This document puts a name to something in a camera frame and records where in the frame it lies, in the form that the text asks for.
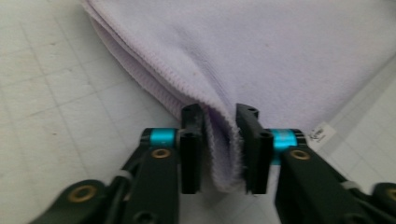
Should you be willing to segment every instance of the folded cloth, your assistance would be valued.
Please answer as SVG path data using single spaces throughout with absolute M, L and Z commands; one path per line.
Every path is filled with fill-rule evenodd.
M 330 119 L 396 51 L 396 5 L 383 0 L 83 0 L 120 64 L 179 118 L 205 109 L 212 178 L 238 189 L 235 104 L 266 128 Z

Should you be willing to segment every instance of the white tag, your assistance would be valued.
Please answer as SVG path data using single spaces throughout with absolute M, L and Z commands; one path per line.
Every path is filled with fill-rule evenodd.
M 318 151 L 325 143 L 327 143 L 332 136 L 335 135 L 335 129 L 328 123 L 322 122 L 319 126 L 312 130 L 305 138 L 308 146 L 314 151 Z

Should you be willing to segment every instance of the tiled surface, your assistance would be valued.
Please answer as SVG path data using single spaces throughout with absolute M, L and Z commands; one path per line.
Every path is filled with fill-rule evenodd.
M 26 223 L 64 187 L 109 181 L 147 127 L 177 122 L 109 55 L 78 0 L 0 6 L 0 218 Z M 396 182 L 396 60 L 334 117 L 318 153 L 369 192 Z M 181 223 L 279 223 L 269 194 L 182 195 Z

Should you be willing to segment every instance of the lavender towel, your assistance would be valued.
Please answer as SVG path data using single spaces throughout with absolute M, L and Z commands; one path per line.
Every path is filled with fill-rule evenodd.
M 396 51 L 385 0 L 84 0 L 109 51 L 175 116 L 206 112 L 212 177 L 241 185 L 235 104 L 266 128 L 312 129 Z

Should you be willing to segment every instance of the blue band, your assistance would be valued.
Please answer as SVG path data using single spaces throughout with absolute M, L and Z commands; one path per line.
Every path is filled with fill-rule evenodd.
M 149 138 L 152 147 L 174 147 L 176 129 L 153 129 Z
M 272 164 L 279 165 L 279 155 L 288 147 L 297 147 L 297 138 L 294 132 L 290 129 L 270 129 L 274 136 L 274 151 L 275 156 Z

